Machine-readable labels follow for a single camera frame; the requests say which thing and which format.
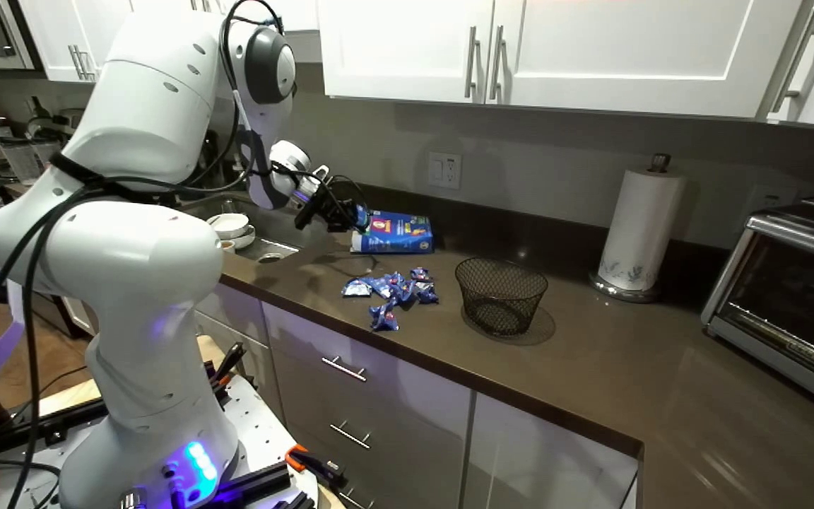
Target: backsplash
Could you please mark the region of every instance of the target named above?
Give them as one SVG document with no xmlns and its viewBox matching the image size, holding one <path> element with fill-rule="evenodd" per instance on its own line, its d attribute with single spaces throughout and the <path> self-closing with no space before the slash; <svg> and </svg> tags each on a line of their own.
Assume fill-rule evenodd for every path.
<svg viewBox="0 0 814 509">
<path fill-rule="evenodd" d="M 359 182 L 499 209 L 608 226 L 625 170 L 654 152 L 672 154 L 688 177 L 674 238 L 730 247 L 755 185 L 814 194 L 814 129 L 714 119 L 592 112 L 542 112 L 383 100 L 339 100 L 323 92 L 322 67 L 301 64 L 286 139 Z M 83 107 L 93 87 L 0 80 L 0 109 L 30 114 L 29 95 L 50 110 Z M 212 127 L 230 122 L 216 104 Z M 461 188 L 427 184 L 430 151 L 462 155 Z"/>
</svg>

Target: wire mesh basket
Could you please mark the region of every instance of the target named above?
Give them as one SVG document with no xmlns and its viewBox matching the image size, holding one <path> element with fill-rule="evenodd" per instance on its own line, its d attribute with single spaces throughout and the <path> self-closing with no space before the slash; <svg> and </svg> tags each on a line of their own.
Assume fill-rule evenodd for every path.
<svg viewBox="0 0 814 509">
<path fill-rule="evenodd" d="M 458 264 L 454 275 L 466 316 L 495 336 L 526 332 L 548 288 L 542 274 L 492 258 L 468 258 Z"/>
</svg>

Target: kitchen counter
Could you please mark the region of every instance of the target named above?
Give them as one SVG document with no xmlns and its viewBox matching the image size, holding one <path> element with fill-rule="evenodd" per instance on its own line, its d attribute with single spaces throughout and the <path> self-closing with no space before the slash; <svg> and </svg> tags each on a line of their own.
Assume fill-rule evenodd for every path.
<svg viewBox="0 0 814 509">
<path fill-rule="evenodd" d="M 697 313 L 549 277 L 521 344 L 495 341 L 461 316 L 465 257 L 350 254 L 333 235 L 275 264 L 227 254 L 222 283 L 639 457 L 640 508 L 814 507 L 814 399 L 703 335 Z M 341 297 L 351 277 L 417 265 L 442 302 L 395 310 L 400 331 L 370 331 L 379 297 Z"/>
</svg>

